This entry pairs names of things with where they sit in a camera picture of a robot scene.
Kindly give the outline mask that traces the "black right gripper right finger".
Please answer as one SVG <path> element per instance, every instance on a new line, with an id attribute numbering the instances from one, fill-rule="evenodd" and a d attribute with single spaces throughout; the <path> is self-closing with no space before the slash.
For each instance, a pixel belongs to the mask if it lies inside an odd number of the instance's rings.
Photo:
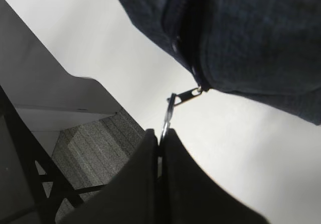
<path id="1" fill-rule="evenodd" d="M 175 130 L 161 144 L 169 223 L 268 223 L 213 181 L 188 153 Z"/>

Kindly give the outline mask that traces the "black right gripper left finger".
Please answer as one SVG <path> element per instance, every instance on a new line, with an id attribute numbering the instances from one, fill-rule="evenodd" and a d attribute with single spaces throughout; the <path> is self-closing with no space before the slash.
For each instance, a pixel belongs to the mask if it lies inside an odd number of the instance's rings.
<path id="1" fill-rule="evenodd" d="M 157 147 L 154 131 L 146 130 L 122 169 L 61 223 L 157 223 Z"/>

